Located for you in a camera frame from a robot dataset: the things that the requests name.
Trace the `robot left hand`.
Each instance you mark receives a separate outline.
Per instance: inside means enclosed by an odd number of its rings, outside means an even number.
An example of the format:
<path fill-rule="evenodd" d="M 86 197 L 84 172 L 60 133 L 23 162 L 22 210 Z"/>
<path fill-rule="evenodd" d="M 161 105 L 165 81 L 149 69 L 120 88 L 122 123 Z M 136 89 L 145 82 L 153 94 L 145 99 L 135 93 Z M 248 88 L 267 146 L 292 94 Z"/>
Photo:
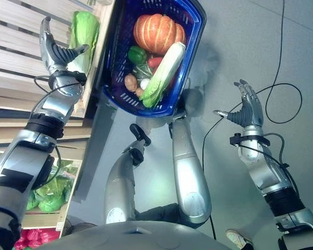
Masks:
<path fill-rule="evenodd" d="M 70 62 L 89 49 L 88 44 L 79 45 L 75 48 L 64 48 L 59 46 L 50 29 L 51 17 L 46 16 L 40 24 L 40 52 L 41 58 L 49 75 L 56 71 L 67 70 Z"/>

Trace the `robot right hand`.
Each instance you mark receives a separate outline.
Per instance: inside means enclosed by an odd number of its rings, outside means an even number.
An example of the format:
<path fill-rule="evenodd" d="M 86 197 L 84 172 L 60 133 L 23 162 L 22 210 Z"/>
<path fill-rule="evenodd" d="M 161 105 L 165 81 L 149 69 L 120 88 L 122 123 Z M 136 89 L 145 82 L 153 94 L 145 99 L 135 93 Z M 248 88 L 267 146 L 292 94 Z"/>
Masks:
<path fill-rule="evenodd" d="M 213 112 L 241 127 L 262 127 L 263 111 L 257 94 L 245 80 L 240 79 L 239 82 L 234 82 L 234 85 L 238 87 L 242 96 L 241 109 L 237 112 L 226 112 L 221 110 L 214 110 Z"/>

